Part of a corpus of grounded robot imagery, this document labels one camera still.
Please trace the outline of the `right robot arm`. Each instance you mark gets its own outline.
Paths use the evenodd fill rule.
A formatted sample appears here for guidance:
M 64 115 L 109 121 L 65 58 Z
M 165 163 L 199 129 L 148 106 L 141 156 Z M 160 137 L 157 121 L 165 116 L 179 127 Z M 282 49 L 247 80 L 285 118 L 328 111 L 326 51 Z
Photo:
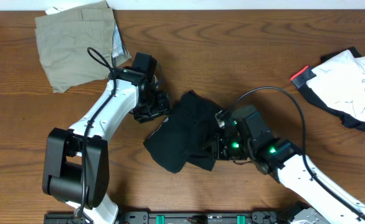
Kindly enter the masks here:
M 365 223 L 365 204 L 322 173 L 302 148 L 275 137 L 256 107 L 221 110 L 215 119 L 221 131 L 203 147 L 213 159 L 250 162 L 305 199 L 280 213 L 278 223 Z

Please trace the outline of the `black t-shirt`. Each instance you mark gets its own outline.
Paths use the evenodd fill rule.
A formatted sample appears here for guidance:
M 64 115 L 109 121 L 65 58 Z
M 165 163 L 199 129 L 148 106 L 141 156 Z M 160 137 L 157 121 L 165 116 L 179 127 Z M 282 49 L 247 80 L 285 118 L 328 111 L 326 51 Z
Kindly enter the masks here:
M 220 130 L 215 115 L 221 109 L 213 101 L 189 91 L 143 145 L 157 164 L 174 174 L 187 162 L 211 171 L 215 160 L 203 147 Z

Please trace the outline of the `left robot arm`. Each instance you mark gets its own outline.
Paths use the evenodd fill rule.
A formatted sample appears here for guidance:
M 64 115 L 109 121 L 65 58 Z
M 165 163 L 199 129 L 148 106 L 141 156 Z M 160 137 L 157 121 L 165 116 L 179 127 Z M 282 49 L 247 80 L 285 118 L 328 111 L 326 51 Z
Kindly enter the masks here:
M 169 114 L 169 98 L 158 88 L 156 70 L 155 65 L 112 69 L 90 110 L 68 129 L 49 133 L 42 190 L 75 211 L 48 213 L 44 223 L 118 223 L 119 207 L 107 194 L 108 143 L 128 114 L 139 123 Z

